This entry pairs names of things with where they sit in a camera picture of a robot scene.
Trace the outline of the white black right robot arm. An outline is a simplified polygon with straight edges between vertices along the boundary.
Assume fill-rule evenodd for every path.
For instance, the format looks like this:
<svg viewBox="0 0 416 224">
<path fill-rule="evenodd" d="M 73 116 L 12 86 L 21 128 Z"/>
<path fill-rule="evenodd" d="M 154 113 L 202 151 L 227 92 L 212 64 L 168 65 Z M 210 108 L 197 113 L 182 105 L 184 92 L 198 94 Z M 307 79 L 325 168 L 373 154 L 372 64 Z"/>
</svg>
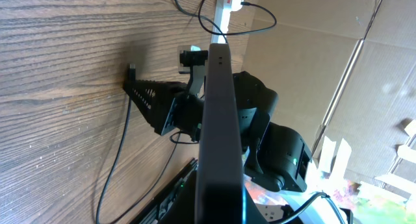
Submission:
<svg viewBox="0 0 416 224">
<path fill-rule="evenodd" d="M 307 190 L 311 151 L 295 130 L 271 121 L 275 91 L 242 71 L 192 66 L 187 83 L 138 80 L 123 84 L 131 105 L 159 135 L 174 129 L 200 147 L 194 171 L 165 223 L 266 223 L 244 177 L 294 197 Z"/>
</svg>

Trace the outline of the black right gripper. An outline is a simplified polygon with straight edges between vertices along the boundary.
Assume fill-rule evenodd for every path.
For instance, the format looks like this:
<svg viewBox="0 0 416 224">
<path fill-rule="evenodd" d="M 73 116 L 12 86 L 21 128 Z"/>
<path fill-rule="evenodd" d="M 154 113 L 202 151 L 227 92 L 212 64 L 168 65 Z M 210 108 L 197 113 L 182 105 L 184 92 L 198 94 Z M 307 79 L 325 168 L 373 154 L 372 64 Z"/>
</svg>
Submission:
<svg viewBox="0 0 416 224">
<path fill-rule="evenodd" d="M 191 68 L 184 82 L 136 80 L 136 69 L 127 69 L 123 89 L 154 132 L 164 136 L 175 128 L 199 142 L 204 101 L 198 97 L 205 68 Z"/>
</svg>

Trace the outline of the Galaxy S24 smartphone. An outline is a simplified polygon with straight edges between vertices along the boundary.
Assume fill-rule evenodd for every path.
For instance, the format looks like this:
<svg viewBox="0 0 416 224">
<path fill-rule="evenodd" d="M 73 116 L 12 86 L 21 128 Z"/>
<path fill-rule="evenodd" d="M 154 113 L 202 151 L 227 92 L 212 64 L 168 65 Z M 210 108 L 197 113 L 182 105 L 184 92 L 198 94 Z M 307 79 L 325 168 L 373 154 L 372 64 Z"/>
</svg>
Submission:
<svg viewBox="0 0 416 224">
<path fill-rule="evenodd" d="M 244 223 L 241 154 L 230 48 L 211 44 L 196 180 L 196 223 Z"/>
</svg>

